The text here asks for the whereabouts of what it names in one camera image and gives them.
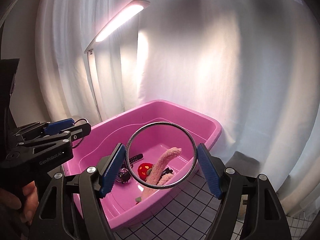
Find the red toy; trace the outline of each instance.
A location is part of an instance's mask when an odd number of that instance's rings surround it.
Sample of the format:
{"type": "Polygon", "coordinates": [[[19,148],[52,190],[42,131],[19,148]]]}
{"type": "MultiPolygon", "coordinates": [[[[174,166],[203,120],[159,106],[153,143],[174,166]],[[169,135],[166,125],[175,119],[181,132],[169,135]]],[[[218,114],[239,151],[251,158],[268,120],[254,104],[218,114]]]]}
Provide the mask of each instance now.
{"type": "Polygon", "coordinates": [[[140,179],[142,179],[143,181],[147,180],[147,176],[149,175],[148,170],[152,168],[152,164],[151,163],[142,163],[139,168],[138,168],[138,174],[140,179]]]}

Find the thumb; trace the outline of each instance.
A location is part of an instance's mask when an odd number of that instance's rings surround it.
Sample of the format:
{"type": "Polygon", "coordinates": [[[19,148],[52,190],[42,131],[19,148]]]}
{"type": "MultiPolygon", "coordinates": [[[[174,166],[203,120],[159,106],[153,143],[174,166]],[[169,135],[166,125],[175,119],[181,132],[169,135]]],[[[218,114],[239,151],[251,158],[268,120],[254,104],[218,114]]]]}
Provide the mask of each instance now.
{"type": "Polygon", "coordinates": [[[16,210],[21,208],[19,198],[2,188],[0,188],[0,203],[16,210]]]}

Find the grid pattern tile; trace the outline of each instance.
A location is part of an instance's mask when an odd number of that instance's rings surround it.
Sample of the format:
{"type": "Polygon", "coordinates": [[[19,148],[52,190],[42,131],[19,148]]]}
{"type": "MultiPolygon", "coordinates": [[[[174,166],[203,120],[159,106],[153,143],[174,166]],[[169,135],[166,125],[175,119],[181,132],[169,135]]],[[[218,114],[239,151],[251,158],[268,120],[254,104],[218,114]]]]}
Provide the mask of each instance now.
{"type": "MultiPolygon", "coordinates": [[[[201,169],[189,177],[184,189],[153,217],[114,232],[117,240],[204,240],[220,200],[210,193],[201,169]]],[[[287,217],[292,240],[298,240],[315,215],[287,217]]],[[[243,221],[237,220],[231,240],[239,240],[243,221]]]]}

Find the silver hoop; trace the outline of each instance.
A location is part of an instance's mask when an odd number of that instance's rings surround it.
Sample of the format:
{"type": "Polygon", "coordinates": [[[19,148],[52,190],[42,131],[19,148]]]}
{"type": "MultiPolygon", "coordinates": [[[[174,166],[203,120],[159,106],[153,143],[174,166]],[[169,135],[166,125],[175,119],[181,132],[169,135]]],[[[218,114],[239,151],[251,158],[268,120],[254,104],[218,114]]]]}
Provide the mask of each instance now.
{"type": "Polygon", "coordinates": [[[198,159],[198,153],[197,153],[197,147],[196,147],[196,143],[194,141],[194,139],[192,138],[192,136],[189,134],[189,132],[184,129],[183,127],[175,124],[175,123],[171,123],[171,122],[152,122],[152,123],[148,123],[144,126],[142,126],[140,129],[138,129],[129,139],[128,143],[127,143],[127,147],[126,147],[126,152],[125,152],[125,164],[127,166],[127,169],[130,173],[130,175],[140,184],[142,184],[143,186],[149,187],[149,188],[153,188],[153,189],[168,189],[168,188],[172,188],[174,186],[177,186],[178,184],[180,184],[181,182],[183,182],[193,171],[193,169],[196,166],[197,163],[197,159],[198,159]],[[171,184],[167,184],[167,185],[153,185],[153,184],[149,184],[145,181],[143,181],[142,179],[140,179],[137,174],[134,173],[134,171],[132,170],[130,164],[129,164],[129,149],[131,146],[131,143],[133,141],[133,139],[142,131],[144,131],[145,129],[151,127],[151,126],[155,126],[155,125],[170,125],[173,127],[176,127],[178,129],[180,129],[181,131],[183,131],[189,138],[192,147],[193,147],[193,161],[192,161],[192,165],[189,169],[189,171],[179,180],[177,180],[176,182],[173,182],[171,184]]]}

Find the white curtain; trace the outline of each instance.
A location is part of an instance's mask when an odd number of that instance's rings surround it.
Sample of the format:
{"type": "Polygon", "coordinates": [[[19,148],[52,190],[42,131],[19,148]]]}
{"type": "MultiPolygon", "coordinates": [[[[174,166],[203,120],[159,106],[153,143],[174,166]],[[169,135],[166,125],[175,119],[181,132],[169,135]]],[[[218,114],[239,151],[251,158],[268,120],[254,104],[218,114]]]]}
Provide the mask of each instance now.
{"type": "Polygon", "coordinates": [[[52,119],[178,103],[221,123],[211,154],[256,159],[286,213],[319,209],[320,32],[304,2],[150,0],[89,65],[83,51],[129,1],[41,1],[36,63],[52,119]]]}

